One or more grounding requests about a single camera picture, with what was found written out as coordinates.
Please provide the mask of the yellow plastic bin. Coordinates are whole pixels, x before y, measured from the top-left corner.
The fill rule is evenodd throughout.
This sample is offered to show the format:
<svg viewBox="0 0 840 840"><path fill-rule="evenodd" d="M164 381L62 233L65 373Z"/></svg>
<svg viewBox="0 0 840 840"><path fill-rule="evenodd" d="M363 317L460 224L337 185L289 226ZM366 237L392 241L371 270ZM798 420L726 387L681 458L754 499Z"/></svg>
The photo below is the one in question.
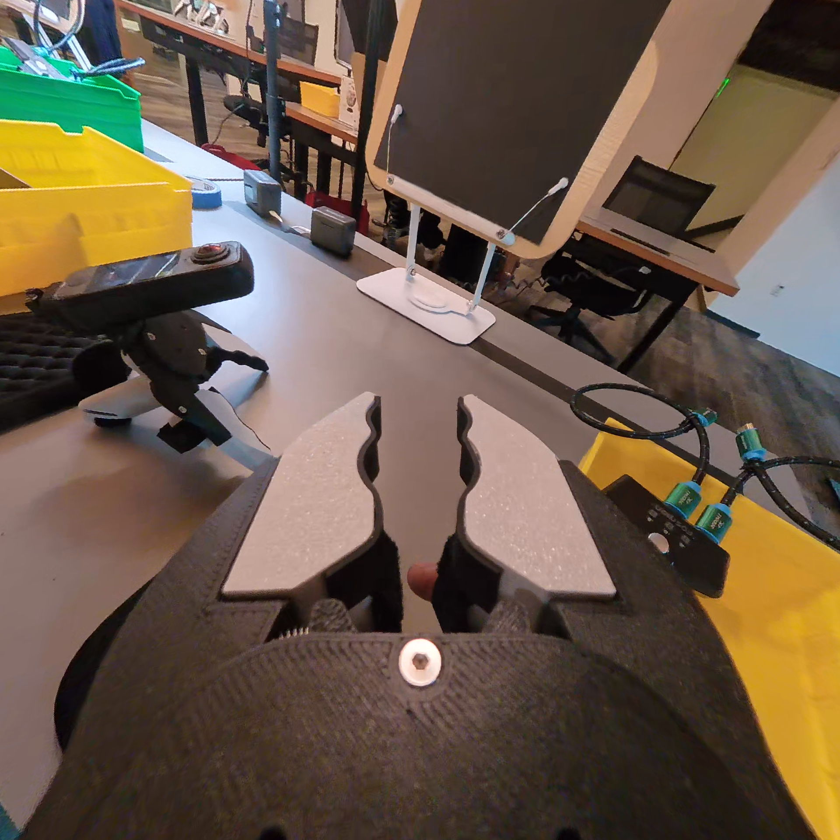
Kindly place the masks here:
<svg viewBox="0 0 840 840"><path fill-rule="evenodd" d="M193 244L192 184L92 128L1 122L1 295Z"/></svg>
<svg viewBox="0 0 840 840"><path fill-rule="evenodd" d="M702 595L773 758L820 838L839 838L839 559L741 497L719 599Z"/></svg>

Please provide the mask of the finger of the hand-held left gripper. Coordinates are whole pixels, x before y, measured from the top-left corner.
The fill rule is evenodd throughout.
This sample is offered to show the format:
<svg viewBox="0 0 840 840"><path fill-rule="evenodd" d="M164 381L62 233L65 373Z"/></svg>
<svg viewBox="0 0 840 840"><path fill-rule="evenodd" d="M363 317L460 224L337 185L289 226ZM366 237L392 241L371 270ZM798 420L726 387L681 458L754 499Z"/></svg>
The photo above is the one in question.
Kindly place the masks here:
<svg viewBox="0 0 840 840"><path fill-rule="evenodd" d="M247 342L209 322L200 322L202 337L196 344L196 381L209 382L227 363L258 373L269 366Z"/></svg>
<svg viewBox="0 0 840 840"><path fill-rule="evenodd" d="M270 448L257 433L237 415L226 397L213 387L201 389L196 394L211 414L230 433L222 444L216 444L222 453L231 459L273 459Z"/></svg>

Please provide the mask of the black foam mat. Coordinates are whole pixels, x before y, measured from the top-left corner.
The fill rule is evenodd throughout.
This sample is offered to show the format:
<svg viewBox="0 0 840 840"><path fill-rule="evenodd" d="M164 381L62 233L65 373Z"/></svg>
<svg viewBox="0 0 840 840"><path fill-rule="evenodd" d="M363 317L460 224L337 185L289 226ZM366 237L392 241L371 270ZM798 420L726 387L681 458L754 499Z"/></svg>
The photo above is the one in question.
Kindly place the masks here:
<svg viewBox="0 0 840 840"><path fill-rule="evenodd" d="M77 335L31 313L1 317L2 434L129 377L129 366L109 339Z"/></svg>

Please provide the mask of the black mesh office chair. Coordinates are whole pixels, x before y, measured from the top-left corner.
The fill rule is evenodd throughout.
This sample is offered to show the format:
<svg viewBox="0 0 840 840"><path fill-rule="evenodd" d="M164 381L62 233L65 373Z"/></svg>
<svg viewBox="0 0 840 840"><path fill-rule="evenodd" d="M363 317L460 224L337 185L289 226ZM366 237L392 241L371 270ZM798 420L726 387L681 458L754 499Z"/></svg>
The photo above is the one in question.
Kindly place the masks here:
<svg viewBox="0 0 840 840"><path fill-rule="evenodd" d="M665 235L683 238L716 188L636 155L602 206Z"/></svg>

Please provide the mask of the black hdmi switch box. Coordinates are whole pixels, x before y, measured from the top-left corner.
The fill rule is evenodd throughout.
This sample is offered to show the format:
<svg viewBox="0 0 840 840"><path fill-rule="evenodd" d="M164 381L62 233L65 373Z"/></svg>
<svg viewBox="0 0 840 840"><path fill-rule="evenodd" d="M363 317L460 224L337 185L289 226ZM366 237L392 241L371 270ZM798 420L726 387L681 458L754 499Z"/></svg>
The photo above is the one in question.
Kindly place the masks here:
<svg viewBox="0 0 840 840"><path fill-rule="evenodd" d="M730 564L722 546L630 476L603 491L695 592L722 597Z"/></svg>

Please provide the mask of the beige framed black board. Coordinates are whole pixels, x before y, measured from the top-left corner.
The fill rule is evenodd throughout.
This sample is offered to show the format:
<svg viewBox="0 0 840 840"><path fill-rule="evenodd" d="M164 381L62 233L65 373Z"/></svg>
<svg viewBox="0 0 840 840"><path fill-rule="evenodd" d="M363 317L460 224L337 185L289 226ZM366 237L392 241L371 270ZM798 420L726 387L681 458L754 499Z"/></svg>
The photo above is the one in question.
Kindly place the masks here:
<svg viewBox="0 0 840 840"><path fill-rule="evenodd" d="M653 88L666 1L404 2L374 184L519 257L571 236Z"/></svg>

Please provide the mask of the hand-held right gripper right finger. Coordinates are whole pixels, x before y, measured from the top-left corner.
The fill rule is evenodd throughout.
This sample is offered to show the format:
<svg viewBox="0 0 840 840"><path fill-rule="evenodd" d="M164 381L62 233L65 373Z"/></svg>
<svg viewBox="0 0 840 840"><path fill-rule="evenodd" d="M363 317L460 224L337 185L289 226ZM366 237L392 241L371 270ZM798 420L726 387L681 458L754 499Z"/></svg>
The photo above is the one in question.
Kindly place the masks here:
<svg viewBox="0 0 840 840"><path fill-rule="evenodd" d="M477 603L611 601L616 586L564 467L535 434L476 395L458 400L465 491L456 532Z"/></svg>

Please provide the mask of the black pole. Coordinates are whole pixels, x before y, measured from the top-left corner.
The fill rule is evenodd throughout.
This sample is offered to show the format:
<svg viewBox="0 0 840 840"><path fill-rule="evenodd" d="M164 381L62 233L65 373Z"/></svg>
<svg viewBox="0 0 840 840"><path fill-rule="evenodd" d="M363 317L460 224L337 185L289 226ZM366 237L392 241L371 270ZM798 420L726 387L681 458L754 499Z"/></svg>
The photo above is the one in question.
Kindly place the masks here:
<svg viewBox="0 0 840 840"><path fill-rule="evenodd" d="M269 175L282 184L282 142L288 136L286 104L280 96L277 62L280 57L279 34L285 11L278 1L263 2L264 45L266 54L266 113L268 118Z"/></svg>

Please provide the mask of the green plastic bin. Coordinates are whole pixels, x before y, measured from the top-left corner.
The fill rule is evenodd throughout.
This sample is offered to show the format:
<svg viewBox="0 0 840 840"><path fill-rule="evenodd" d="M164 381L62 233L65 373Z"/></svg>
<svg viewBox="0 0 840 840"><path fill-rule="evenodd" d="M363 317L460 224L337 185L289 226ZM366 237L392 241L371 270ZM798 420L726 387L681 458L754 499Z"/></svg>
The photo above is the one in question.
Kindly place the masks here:
<svg viewBox="0 0 840 840"><path fill-rule="evenodd" d="M54 123L69 133L93 128L140 153L144 152L141 95L111 76L78 79L68 60L47 59L59 78L21 70L15 53L1 48L1 118Z"/></svg>

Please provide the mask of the small yellow box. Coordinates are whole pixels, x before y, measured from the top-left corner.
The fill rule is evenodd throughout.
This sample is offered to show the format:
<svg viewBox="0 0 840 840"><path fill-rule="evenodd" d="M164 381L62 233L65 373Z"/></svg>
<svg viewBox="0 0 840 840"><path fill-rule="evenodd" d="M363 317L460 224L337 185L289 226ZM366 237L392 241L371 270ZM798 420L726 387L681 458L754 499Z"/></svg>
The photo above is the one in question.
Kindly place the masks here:
<svg viewBox="0 0 840 840"><path fill-rule="evenodd" d="M300 102L303 108L318 115L336 120L340 115L340 90L311 81L299 82Z"/></svg>

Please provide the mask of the small grey box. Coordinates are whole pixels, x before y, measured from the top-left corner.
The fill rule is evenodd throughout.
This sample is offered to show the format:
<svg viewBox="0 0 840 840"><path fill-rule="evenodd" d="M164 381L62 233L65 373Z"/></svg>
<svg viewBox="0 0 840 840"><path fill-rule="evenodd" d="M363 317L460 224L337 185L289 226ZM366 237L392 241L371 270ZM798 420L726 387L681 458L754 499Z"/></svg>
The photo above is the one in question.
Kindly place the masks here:
<svg viewBox="0 0 840 840"><path fill-rule="evenodd" d="M250 210L260 217L272 214L281 215L281 198L284 195L282 184L269 173L261 170L243 172L245 203Z"/></svg>
<svg viewBox="0 0 840 840"><path fill-rule="evenodd" d="M317 206L311 212L309 238L313 245L334 256L347 259L354 249L356 221L329 206Z"/></svg>

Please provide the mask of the wooden office desk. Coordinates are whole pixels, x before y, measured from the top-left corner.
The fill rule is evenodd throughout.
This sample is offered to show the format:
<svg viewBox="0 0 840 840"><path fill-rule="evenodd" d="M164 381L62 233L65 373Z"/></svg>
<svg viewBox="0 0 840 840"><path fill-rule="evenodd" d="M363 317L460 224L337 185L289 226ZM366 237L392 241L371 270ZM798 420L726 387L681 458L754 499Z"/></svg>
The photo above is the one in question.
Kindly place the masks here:
<svg viewBox="0 0 840 840"><path fill-rule="evenodd" d="M352 183L346 167L355 167L357 136L339 120L287 101L290 121L290 164L294 196L303 200L318 192L342 197L345 182Z"/></svg>
<svg viewBox="0 0 840 840"><path fill-rule="evenodd" d="M668 304L618 364L617 370L625 375L641 361L696 290L715 291L729 298L740 292L735 274L716 252L668 236L603 206L582 216L574 231L631 255L644 266L655 267L654 274L662 276L647 280L643 289Z"/></svg>
<svg viewBox="0 0 840 840"><path fill-rule="evenodd" d="M115 6L140 19L140 30L152 44L170 49L185 58L187 90L190 101L192 128L196 144L209 142L200 68L239 79L244 84L266 86L266 54L263 41L254 35L251 23L246 24L246 42L240 45L230 34L220 34L204 26L210 13L200 12L195 20L179 13L168 14L140 3L118 1ZM287 79L280 96L285 103L299 103L300 81L311 81L326 87L340 87L340 77L316 68L286 52L292 46L289 34L304 35L308 24L286 19L279 34L280 57L278 77Z"/></svg>

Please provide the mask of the white metal stand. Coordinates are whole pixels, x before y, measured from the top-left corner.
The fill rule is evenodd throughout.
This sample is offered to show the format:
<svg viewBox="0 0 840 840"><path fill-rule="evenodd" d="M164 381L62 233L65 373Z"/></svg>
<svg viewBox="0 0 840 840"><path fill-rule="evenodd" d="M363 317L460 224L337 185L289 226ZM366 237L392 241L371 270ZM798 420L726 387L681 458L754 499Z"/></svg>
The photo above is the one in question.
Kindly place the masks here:
<svg viewBox="0 0 840 840"><path fill-rule="evenodd" d="M457 345L469 345L496 322L495 315L480 305L496 245L489 242L471 299L439 285L417 268L415 252L421 207L411 205L408 251L405 268L392 268L356 281L368 298L419 324Z"/></svg>

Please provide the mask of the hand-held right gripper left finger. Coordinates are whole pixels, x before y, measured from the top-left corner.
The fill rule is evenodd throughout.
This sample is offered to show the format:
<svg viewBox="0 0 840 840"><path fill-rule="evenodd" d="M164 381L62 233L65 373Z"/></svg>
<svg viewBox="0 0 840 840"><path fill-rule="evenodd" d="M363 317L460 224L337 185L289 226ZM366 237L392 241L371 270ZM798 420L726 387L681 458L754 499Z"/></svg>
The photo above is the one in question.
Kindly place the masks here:
<svg viewBox="0 0 840 840"><path fill-rule="evenodd" d="M362 601L355 578L382 535L374 488L382 399L363 392L293 441L268 480L221 596L243 601Z"/></svg>

